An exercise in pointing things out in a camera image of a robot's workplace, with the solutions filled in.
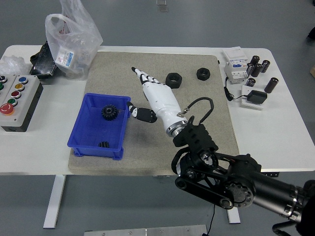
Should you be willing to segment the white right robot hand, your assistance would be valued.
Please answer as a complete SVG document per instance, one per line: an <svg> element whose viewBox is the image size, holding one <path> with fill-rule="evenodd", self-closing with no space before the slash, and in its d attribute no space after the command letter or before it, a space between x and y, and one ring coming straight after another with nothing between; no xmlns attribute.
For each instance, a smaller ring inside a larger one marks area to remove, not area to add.
<svg viewBox="0 0 315 236"><path fill-rule="evenodd" d="M183 128L187 119L178 116L181 108L171 88L156 78L135 67L131 68L141 82L143 92L157 118L162 119L164 130L171 134L174 129Z"/></svg>

